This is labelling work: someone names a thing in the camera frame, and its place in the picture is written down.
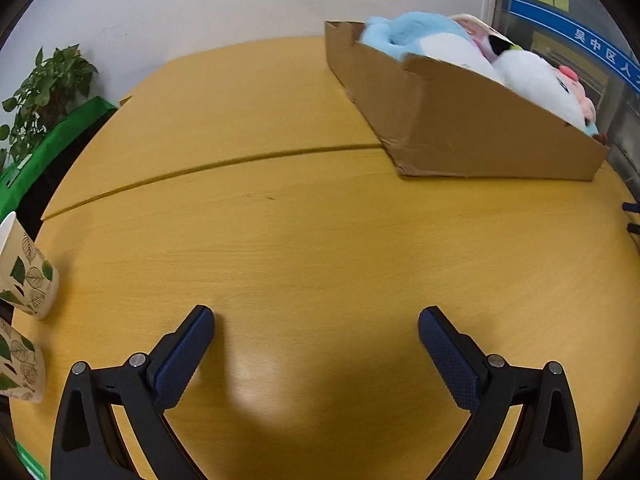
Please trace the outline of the teal pink plush toy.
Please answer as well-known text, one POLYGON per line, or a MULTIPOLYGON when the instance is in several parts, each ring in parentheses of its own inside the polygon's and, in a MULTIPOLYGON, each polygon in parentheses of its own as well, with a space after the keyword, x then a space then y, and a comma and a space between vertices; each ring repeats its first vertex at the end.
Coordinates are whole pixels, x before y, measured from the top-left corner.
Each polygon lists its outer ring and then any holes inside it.
POLYGON ((556 72, 576 96, 577 102, 582 109, 585 118, 586 133, 588 136, 597 136, 599 130, 596 125, 597 113, 593 102, 586 95, 585 89, 579 81, 578 75, 566 65, 560 65, 556 72))

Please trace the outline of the light blue plush toy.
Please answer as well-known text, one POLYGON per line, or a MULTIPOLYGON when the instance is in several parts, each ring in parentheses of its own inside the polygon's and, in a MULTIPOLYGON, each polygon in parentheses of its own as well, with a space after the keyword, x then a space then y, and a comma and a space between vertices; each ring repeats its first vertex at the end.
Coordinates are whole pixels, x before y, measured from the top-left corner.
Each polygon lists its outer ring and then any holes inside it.
POLYGON ((504 84, 470 34, 442 14, 413 11, 397 18, 372 16, 366 21, 359 42, 398 62, 408 55, 434 58, 504 84))

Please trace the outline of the brown cardboard box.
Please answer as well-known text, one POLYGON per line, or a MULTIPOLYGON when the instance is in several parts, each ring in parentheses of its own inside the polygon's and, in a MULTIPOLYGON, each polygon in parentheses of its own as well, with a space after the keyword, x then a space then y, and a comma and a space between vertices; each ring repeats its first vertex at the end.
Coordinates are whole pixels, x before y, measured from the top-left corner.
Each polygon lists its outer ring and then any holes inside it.
POLYGON ((548 110, 465 68, 362 44, 324 24, 326 62, 408 177, 590 181, 608 150, 548 110))

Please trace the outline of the green cloth covered table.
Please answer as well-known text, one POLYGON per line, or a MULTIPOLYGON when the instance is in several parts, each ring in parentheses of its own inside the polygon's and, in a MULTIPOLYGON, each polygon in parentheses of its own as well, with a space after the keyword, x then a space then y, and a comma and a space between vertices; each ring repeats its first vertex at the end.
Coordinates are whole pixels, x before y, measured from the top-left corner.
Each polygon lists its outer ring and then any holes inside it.
POLYGON ((67 171, 116 110, 99 96, 92 98, 59 122, 26 162, 9 164, 1 174, 1 218, 15 211, 27 231, 38 230, 67 171))

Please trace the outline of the green potted plant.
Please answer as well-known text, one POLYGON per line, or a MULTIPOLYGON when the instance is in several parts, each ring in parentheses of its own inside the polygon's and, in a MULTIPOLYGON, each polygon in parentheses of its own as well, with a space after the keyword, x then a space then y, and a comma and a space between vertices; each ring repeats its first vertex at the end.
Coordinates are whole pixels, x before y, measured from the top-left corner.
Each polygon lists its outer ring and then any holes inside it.
POLYGON ((1 101, 13 120, 1 125, 1 168, 32 154, 53 128, 62 122, 78 96, 88 99, 96 66, 81 53, 79 44, 55 48, 48 58, 40 49, 35 66, 12 96, 1 101))

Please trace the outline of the leaf pattern paper cup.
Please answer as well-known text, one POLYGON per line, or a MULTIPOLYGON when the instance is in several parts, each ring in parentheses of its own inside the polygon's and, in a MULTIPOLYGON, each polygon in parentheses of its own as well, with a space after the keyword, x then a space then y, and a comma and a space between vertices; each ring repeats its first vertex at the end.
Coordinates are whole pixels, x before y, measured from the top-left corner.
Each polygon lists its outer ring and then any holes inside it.
POLYGON ((58 296, 60 274, 35 245, 11 211, 1 222, 1 299, 14 308, 45 318, 58 296))

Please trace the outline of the white panda plush toy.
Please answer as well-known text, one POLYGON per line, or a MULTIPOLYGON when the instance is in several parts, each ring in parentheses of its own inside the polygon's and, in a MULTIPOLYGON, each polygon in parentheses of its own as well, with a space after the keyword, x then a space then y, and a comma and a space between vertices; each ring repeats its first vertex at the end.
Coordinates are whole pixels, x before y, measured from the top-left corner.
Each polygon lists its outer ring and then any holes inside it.
POLYGON ((586 133, 576 96, 544 58, 501 35, 488 35, 484 46, 491 65, 514 93, 586 133))

